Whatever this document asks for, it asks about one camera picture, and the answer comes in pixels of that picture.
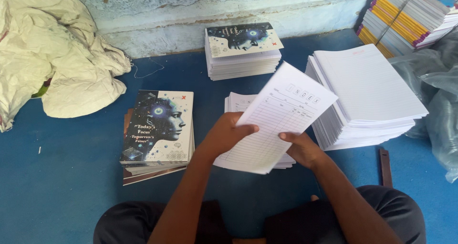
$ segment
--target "lined notebook page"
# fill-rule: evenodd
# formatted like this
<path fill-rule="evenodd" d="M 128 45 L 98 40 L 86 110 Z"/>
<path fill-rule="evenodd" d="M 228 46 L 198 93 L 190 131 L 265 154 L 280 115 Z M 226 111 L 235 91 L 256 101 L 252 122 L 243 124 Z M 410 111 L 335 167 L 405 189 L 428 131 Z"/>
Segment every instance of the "lined notebook page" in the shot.
<path fill-rule="evenodd" d="M 280 132 L 302 133 L 337 96 L 286 62 L 279 67 L 237 125 L 256 124 L 259 132 L 220 155 L 214 165 L 260 174 L 272 170 L 291 143 Z"/>
<path fill-rule="evenodd" d="M 349 121 L 420 118 L 428 113 L 373 44 L 344 51 L 316 51 L 314 57 Z"/>

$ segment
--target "white paper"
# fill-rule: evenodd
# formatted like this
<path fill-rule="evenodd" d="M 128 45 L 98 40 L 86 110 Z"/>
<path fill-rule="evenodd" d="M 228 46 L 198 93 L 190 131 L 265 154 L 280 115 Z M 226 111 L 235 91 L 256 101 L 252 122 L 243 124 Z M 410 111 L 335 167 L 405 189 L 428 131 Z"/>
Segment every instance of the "white paper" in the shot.
<path fill-rule="evenodd" d="M 267 82 L 237 125 L 256 124 L 259 132 L 220 155 L 214 165 L 260 174 L 272 170 L 291 143 L 281 132 L 302 133 L 337 96 L 286 62 Z"/>

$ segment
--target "hand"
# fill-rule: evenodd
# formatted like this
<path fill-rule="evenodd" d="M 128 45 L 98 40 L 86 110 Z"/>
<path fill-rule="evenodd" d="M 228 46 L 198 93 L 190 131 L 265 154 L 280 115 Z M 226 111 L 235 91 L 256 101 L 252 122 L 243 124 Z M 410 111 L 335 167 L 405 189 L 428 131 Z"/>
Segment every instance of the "hand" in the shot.
<path fill-rule="evenodd" d="M 301 135 L 280 133 L 278 136 L 283 141 L 293 143 L 286 153 L 306 168 L 313 169 L 316 162 L 328 157 L 305 132 Z"/>
<path fill-rule="evenodd" d="M 243 112 L 224 113 L 210 129 L 199 149 L 209 151 L 216 158 L 231 150 L 244 137 L 258 132 L 259 127 L 256 125 L 235 126 L 242 114 Z"/>

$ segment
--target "crumpled cloth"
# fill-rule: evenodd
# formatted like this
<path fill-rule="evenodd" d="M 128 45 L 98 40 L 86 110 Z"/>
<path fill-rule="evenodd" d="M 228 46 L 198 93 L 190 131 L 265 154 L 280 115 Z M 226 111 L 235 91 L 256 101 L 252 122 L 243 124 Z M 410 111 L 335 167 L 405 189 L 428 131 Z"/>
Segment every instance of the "crumpled cloth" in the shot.
<path fill-rule="evenodd" d="M 125 92 L 130 59 L 100 35 L 79 0 L 0 0 L 0 132 L 43 82 L 48 116 L 96 112 Z"/>

